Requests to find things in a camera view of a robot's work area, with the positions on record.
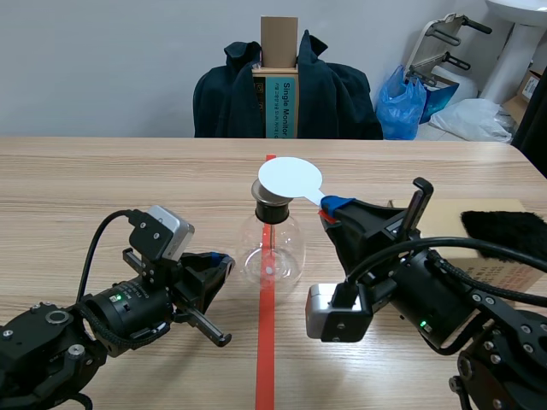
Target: white plastic bag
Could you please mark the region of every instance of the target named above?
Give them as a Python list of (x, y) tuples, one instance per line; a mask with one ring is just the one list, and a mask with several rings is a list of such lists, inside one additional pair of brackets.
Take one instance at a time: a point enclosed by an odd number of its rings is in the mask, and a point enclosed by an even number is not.
[(500, 106), (483, 98), (471, 98), (432, 115), (429, 122), (468, 141), (508, 143), (511, 134), (495, 120)]

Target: blue plastic bag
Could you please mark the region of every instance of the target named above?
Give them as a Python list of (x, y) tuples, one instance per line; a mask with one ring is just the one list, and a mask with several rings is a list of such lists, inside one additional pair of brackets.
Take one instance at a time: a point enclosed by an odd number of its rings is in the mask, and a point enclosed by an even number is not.
[(379, 92), (376, 116), (382, 125), (384, 139), (414, 139), (418, 123), (426, 105), (426, 89), (417, 79), (416, 84), (404, 84), (403, 66), (382, 86)]

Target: cardboard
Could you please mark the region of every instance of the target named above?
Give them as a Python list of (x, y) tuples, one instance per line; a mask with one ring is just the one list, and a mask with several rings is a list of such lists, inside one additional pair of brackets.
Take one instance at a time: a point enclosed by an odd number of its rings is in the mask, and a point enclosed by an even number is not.
[(522, 118), (524, 118), (524, 113), (528, 108), (528, 103), (519, 96), (514, 96), (509, 101), (505, 102), (502, 107), (505, 108), (505, 111), (511, 115), (511, 118), (520, 125)]
[[(395, 208), (406, 208), (408, 200), (390, 201)], [(432, 199), (421, 217), (421, 237), (469, 237), (461, 220), (465, 211), (526, 212), (517, 199)], [(541, 278), (532, 267), (497, 259), (485, 259), (474, 249), (436, 249), (449, 263), (472, 278), (504, 289), (527, 291)]]
[(539, 79), (541, 79), (542, 74), (543, 71), (538, 72), (529, 70), (526, 73), (526, 77), (522, 80), (521, 86), (519, 87), (519, 91), (516, 93), (516, 95), (529, 103), (530, 98), (532, 98), (533, 92), (536, 90), (536, 87), (539, 84)]
[(511, 115), (511, 118), (513, 118), (518, 125), (522, 122), (522, 118), (528, 108), (530, 98), (532, 98), (532, 94), (536, 90), (542, 74), (543, 71), (528, 70), (528, 72), (526, 72), (526, 76), (522, 80), (516, 96), (502, 104), (505, 111)]
[(262, 66), (292, 68), (297, 65), (298, 18), (261, 17)]
[(300, 84), (297, 68), (253, 69), (265, 138), (296, 138)]

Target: black lid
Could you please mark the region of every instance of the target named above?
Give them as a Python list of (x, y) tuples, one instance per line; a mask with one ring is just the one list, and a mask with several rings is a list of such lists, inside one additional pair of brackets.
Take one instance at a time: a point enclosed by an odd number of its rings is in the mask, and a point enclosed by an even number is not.
[(280, 224), (289, 217), (289, 202), (292, 198), (273, 194), (258, 179), (253, 183), (250, 192), (256, 199), (256, 217), (265, 224)]

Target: red tape line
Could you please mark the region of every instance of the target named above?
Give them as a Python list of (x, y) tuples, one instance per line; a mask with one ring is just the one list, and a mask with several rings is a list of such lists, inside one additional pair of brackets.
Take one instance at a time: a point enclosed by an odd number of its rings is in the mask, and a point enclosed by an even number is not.
[[(275, 155), (266, 155), (266, 161)], [(275, 228), (262, 228), (262, 264), (260, 274), (260, 301), (258, 305), (258, 348), (256, 352), (255, 410), (275, 409)]]

